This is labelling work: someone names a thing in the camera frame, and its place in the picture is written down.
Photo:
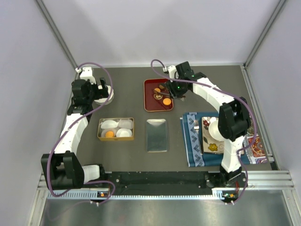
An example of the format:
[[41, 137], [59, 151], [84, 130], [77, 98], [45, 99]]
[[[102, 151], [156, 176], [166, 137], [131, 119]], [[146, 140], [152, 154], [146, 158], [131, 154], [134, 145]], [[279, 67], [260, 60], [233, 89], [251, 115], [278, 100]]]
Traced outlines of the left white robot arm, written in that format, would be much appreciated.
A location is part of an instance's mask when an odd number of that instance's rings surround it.
[[89, 181], [100, 187], [107, 180], [102, 165], [82, 166], [76, 152], [90, 121], [93, 102], [108, 103], [113, 92], [104, 78], [100, 78], [99, 85], [90, 79], [77, 79], [71, 86], [72, 98], [64, 129], [53, 150], [41, 158], [45, 181], [52, 191], [79, 189]]

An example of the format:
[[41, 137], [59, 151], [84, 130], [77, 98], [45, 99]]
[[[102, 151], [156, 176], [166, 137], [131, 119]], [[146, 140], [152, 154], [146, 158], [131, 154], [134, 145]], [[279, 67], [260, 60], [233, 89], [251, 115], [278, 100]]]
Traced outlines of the white scalloped dish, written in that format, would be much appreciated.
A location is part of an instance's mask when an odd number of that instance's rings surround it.
[[94, 102], [98, 105], [102, 105], [103, 103], [105, 105], [110, 104], [114, 99], [114, 89], [112, 89], [111, 86], [108, 86], [108, 94], [110, 97], [103, 97], [103, 98], [94, 100]]

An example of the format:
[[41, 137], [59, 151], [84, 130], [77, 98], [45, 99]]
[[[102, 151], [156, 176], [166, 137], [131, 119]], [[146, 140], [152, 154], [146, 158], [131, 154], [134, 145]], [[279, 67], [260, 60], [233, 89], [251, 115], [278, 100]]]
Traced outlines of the metal tongs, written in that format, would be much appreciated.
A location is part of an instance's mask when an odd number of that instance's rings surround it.
[[169, 89], [165, 86], [165, 84], [163, 84], [163, 83], [159, 84], [159, 86], [158, 86], [157, 88], [159, 88], [159, 89], [161, 90], [160, 93], [156, 93], [156, 92], [154, 91], [154, 89], [152, 90], [153, 93], [156, 94], [156, 95], [162, 95], [162, 96], [166, 96], [166, 97], [168, 97], [168, 98], [170, 98], [170, 99], [178, 99], [178, 100], [181, 100], [181, 101], [184, 101], [185, 98], [186, 98], [186, 96], [184, 96], [184, 95], [182, 95], [182, 96], [180, 96], [180, 97], [174, 97], [174, 96], [171, 94], [170, 90], [169, 90]]

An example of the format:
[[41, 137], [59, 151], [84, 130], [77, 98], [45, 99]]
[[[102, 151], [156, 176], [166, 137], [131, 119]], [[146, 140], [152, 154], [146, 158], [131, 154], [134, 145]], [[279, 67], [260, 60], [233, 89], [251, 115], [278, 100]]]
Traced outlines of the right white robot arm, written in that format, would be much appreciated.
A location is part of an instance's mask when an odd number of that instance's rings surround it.
[[224, 142], [219, 179], [224, 186], [231, 186], [241, 175], [240, 149], [251, 125], [245, 99], [222, 91], [203, 73], [195, 73], [188, 62], [164, 66], [163, 72], [169, 76], [166, 87], [172, 99], [183, 98], [190, 90], [218, 112], [217, 120], [210, 124], [209, 129], [212, 137]]

